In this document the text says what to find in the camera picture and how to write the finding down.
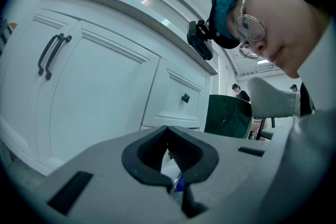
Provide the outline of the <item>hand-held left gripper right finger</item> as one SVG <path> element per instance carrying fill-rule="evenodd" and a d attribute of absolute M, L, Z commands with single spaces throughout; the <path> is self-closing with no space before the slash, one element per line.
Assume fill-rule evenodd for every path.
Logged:
<path fill-rule="evenodd" d="M 205 181 L 189 186 L 194 218 L 174 223 L 259 223 L 263 190 L 253 188 L 254 169 L 261 161 L 267 143 L 168 127 L 175 137 L 187 136 L 197 151 L 196 172 L 211 168 Z"/>

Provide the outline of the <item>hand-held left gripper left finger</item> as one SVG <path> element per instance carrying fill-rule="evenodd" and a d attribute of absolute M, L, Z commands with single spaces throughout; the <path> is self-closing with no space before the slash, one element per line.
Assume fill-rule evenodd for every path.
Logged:
<path fill-rule="evenodd" d="M 165 187 L 146 186 L 122 164 L 122 152 L 157 128 L 95 144 L 46 178 L 56 223 L 174 223 L 182 211 Z"/>

